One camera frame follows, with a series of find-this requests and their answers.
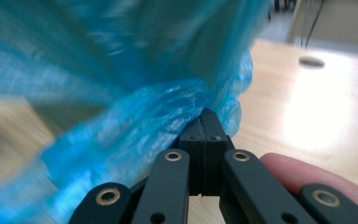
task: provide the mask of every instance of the crumpled plastic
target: crumpled plastic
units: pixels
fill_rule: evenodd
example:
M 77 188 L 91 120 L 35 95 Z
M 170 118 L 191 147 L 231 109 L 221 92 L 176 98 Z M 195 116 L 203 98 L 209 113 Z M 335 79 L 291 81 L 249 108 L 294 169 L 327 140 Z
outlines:
M 0 1 L 0 94 L 104 108 L 0 183 L 0 223 L 64 223 L 93 187 L 130 187 L 205 107 L 234 134 L 267 4 Z

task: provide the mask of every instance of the wooden table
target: wooden table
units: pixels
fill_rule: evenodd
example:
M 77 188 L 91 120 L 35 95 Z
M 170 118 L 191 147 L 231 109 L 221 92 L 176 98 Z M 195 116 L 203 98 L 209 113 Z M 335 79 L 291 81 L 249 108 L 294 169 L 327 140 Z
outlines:
M 278 152 L 358 184 L 358 56 L 256 41 L 254 82 L 241 98 L 237 148 Z M 309 69 L 300 56 L 322 59 Z M 0 178 L 13 175 L 52 134 L 25 101 L 0 98 Z M 191 197 L 189 223 L 224 223 L 217 198 Z

